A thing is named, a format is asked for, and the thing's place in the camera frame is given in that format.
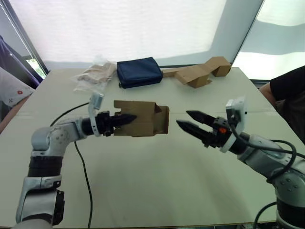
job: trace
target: white curtain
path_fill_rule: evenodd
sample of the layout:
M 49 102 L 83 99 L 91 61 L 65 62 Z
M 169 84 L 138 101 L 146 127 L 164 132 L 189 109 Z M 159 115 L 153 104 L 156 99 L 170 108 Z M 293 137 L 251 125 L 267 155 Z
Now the white curtain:
M 232 61 L 261 0 L 11 0 L 50 69 L 95 56 L 152 56 L 160 65 Z
M 234 66 L 271 80 L 305 65 L 305 1 L 265 0 Z

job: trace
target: person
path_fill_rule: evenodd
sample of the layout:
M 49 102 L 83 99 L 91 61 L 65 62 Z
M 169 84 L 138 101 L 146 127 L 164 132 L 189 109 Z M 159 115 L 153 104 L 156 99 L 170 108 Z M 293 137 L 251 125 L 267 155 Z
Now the person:
M 259 90 L 305 144 L 305 66 L 272 79 Z
M 33 92 L 34 89 L 0 67 L 0 102 L 11 107 L 0 119 L 0 134 Z

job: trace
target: person's arm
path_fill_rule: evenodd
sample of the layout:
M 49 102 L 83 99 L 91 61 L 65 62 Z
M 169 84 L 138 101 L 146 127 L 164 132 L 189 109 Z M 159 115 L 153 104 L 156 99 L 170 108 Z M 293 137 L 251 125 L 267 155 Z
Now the person's arm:
M 262 86 L 259 91 L 265 96 L 265 98 L 271 103 L 273 107 L 275 107 L 275 97 L 272 94 L 270 83 L 266 83 L 264 86 Z
M 4 130 L 4 128 L 9 124 L 9 122 L 15 117 L 17 112 L 20 110 L 20 108 L 23 106 L 23 104 L 27 101 L 28 97 L 25 97 L 22 99 L 18 104 L 16 104 L 9 112 L 8 114 L 4 117 L 2 122 L 0 122 L 0 134 Z

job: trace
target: cardboard box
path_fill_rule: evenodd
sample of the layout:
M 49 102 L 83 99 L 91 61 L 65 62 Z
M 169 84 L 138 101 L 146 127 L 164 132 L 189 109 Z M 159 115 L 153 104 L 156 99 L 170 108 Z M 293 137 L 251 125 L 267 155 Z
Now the cardboard box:
M 154 136 L 168 133 L 169 108 L 158 106 L 155 102 L 121 101 L 115 100 L 114 107 L 120 108 L 119 114 L 136 115 L 130 124 L 114 130 L 116 136 Z
M 231 64 L 222 56 L 215 56 L 206 63 L 193 66 L 172 68 L 163 70 L 163 77 L 175 77 L 181 83 L 198 88 L 209 84 L 209 74 L 214 76 L 226 76 L 231 69 Z

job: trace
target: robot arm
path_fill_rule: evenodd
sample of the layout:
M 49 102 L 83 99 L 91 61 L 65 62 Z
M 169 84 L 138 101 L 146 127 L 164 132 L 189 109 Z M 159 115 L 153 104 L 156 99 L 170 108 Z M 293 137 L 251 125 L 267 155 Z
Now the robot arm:
M 110 136 L 115 127 L 128 124 L 135 118 L 128 114 L 110 116 L 106 111 L 95 116 L 95 129 L 92 118 L 79 118 L 35 131 L 31 139 L 33 151 L 28 176 L 23 182 L 16 213 L 16 222 L 22 223 L 15 228 L 40 225 L 39 228 L 47 229 L 59 224 L 63 217 L 64 192 L 58 187 L 61 185 L 62 160 L 68 144 L 93 134 Z
M 200 139 L 205 147 L 219 147 L 222 152 L 229 150 L 236 154 L 240 161 L 265 176 L 275 187 L 277 223 L 286 229 L 304 228 L 305 160 L 296 157 L 288 171 L 273 179 L 274 174 L 289 163 L 291 155 L 280 152 L 282 148 L 271 140 L 242 132 L 246 114 L 243 99 L 230 100 L 226 111 L 227 120 L 221 117 L 214 118 L 200 111 L 187 111 L 194 120 L 212 127 L 211 132 L 204 131 L 191 122 L 177 120 L 177 123 L 184 131 Z M 236 133 L 243 141 L 233 135 L 231 124 L 234 124 Z M 249 145 L 279 151 L 263 150 Z

